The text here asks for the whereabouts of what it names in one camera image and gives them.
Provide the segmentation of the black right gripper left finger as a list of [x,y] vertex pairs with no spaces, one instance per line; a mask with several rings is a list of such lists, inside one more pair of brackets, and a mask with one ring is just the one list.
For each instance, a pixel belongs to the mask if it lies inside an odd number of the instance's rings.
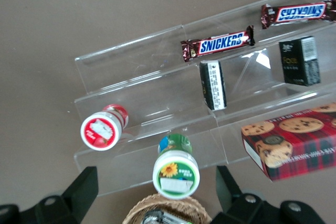
[[51,195],[29,209],[1,205],[1,223],[81,223],[99,191],[95,166],[86,167],[61,195]]

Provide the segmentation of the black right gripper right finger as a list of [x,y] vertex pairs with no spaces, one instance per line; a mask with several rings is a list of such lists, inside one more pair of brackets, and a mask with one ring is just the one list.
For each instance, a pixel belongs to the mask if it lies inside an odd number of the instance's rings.
[[222,207],[211,223],[325,223],[309,205],[283,201],[279,208],[243,193],[227,166],[216,167],[216,193]]

